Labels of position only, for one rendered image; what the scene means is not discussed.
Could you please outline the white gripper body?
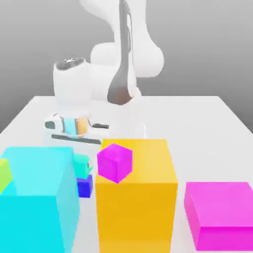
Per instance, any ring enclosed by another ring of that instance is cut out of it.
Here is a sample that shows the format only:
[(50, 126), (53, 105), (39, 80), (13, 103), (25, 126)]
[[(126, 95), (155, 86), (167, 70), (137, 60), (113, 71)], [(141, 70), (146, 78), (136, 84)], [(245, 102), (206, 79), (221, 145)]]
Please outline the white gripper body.
[(107, 138), (107, 134), (88, 132), (80, 136), (71, 136), (60, 133), (56, 130), (43, 129), (44, 143), (51, 146), (70, 146), (75, 153), (91, 154), (97, 153), (101, 148), (102, 140)]

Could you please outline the large cyan box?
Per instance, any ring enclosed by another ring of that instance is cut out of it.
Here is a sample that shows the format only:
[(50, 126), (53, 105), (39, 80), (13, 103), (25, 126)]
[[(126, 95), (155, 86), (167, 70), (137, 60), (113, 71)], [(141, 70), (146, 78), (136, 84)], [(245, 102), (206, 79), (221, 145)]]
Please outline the large cyan box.
[(80, 214), (71, 147), (8, 147), (0, 253), (71, 253)]

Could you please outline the small green cube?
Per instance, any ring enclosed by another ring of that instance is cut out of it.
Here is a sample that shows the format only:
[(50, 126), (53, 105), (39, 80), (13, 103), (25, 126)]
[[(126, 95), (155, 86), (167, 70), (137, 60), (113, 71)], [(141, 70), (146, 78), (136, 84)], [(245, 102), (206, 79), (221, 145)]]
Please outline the small green cube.
[(0, 159), (0, 194), (12, 181), (12, 173), (7, 159)]

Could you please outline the large magenta box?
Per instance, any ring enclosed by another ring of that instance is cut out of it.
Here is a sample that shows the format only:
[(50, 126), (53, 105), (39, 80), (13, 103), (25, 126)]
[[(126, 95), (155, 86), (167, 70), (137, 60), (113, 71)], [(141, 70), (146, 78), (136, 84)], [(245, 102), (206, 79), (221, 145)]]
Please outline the large magenta box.
[(247, 182), (187, 182), (184, 208), (197, 251), (253, 251)]

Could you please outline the small magenta cube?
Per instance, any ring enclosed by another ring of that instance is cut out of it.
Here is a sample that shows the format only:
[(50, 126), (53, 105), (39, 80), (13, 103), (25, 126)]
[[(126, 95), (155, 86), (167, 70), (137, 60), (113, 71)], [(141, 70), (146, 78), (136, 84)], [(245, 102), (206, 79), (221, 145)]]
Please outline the small magenta cube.
[(112, 143), (97, 154), (98, 174), (119, 184), (131, 172), (133, 151)]

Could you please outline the large orange box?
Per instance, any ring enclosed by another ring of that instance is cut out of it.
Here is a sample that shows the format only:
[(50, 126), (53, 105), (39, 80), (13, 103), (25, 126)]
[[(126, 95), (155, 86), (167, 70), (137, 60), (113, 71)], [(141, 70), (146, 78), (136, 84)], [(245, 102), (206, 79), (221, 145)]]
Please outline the large orange box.
[(178, 182), (164, 139), (104, 139), (133, 152), (120, 183), (95, 180), (99, 253), (170, 253)]

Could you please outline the small blue cube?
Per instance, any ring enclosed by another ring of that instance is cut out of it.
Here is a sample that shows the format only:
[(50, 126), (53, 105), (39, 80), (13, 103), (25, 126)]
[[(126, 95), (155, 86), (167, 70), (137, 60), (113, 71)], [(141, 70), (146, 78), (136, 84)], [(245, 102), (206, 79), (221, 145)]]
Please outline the small blue cube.
[(90, 198), (93, 188), (93, 179), (90, 174), (86, 179), (77, 178), (78, 193), (80, 198)]

